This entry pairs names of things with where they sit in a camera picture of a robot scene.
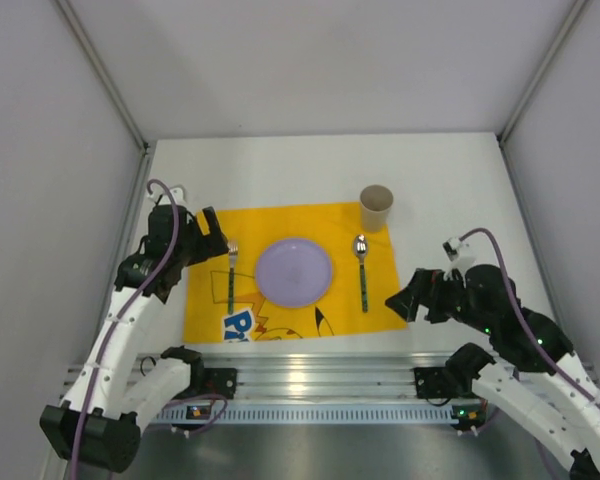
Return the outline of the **beige paper cup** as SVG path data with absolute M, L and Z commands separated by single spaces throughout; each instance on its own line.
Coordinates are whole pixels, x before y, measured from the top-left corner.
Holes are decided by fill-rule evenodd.
M 364 231 L 376 233 L 387 224 L 394 203 L 392 191 L 383 185 L 369 185 L 359 196 L 361 225 Z

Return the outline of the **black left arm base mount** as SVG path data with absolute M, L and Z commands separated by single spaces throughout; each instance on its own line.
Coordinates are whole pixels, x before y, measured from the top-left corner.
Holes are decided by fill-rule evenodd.
M 238 371 L 236 368 L 208 368 L 204 376 L 199 394 L 217 394 L 228 400 L 234 398 L 237 388 Z

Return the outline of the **yellow cartoon print placemat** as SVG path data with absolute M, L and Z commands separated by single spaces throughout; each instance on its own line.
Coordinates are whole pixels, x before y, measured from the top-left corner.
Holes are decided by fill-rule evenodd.
M 359 263 L 352 243 L 361 234 L 356 203 L 225 210 L 217 214 L 229 241 L 238 245 L 234 314 L 227 314 L 229 259 L 216 257 L 188 270 L 183 339 L 187 343 L 299 340 L 398 330 L 405 322 L 384 302 L 400 289 L 386 229 L 367 236 L 365 260 L 369 309 L 361 308 Z M 327 293 L 304 308 L 279 307 L 258 290 L 255 266 L 272 243 L 302 237 L 322 246 L 333 263 Z

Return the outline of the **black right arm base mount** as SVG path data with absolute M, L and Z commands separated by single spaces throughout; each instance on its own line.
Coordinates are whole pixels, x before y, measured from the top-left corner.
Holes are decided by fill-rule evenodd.
M 416 367 L 414 370 L 416 397 L 435 407 L 442 407 L 454 400 L 479 401 L 482 406 L 487 401 L 475 395 L 469 381 L 447 367 Z

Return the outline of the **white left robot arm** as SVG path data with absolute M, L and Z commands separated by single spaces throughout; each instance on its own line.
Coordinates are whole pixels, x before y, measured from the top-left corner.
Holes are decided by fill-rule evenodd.
M 183 187 L 151 179 L 147 190 L 154 203 L 148 232 L 118 266 L 106 318 L 77 379 L 39 420 L 52 449 L 68 461 L 72 479 L 80 465 L 124 472 L 147 427 L 168 407 L 228 402 L 211 391 L 202 355 L 184 346 L 166 348 L 148 374 L 128 383 L 151 325 L 186 269 L 228 252 L 213 208 L 202 211 L 209 228 L 204 233 Z

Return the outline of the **green handled fork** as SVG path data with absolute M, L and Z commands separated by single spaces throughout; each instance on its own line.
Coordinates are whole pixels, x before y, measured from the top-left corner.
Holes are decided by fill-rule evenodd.
M 229 259 L 229 272 L 228 272 L 228 297 L 227 297 L 227 314 L 234 314 L 234 290 L 235 290 L 235 268 L 238 259 L 238 245 L 234 241 L 228 242 L 228 259 Z

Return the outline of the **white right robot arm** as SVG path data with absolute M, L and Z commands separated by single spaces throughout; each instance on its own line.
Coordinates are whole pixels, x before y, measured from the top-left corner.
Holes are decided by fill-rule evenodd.
M 453 319 L 492 349 L 460 347 L 443 375 L 460 397 L 496 406 L 540 442 L 572 479 L 600 479 L 600 389 L 573 343 L 548 317 L 520 305 L 515 284 L 493 265 L 418 269 L 386 306 L 407 322 L 426 308 L 431 324 Z

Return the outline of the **lilac plastic plate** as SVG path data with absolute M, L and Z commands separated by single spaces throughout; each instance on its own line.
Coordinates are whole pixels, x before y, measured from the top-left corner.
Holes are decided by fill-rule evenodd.
M 327 293 L 333 280 L 333 263 L 316 242 L 289 237 L 265 248 L 254 273 L 257 288 L 266 300 L 297 309 L 316 303 Z

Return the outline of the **green handled spoon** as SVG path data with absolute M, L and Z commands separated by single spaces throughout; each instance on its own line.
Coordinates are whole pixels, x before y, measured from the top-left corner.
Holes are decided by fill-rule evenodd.
M 367 292 L 367 280 L 365 270 L 365 260 L 369 252 L 367 238 L 364 234 L 357 235 L 352 243 L 353 253 L 359 263 L 359 280 L 360 280 L 360 293 L 361 293 L 361 308 L 364 313 L 368 312 L 368 292 Z

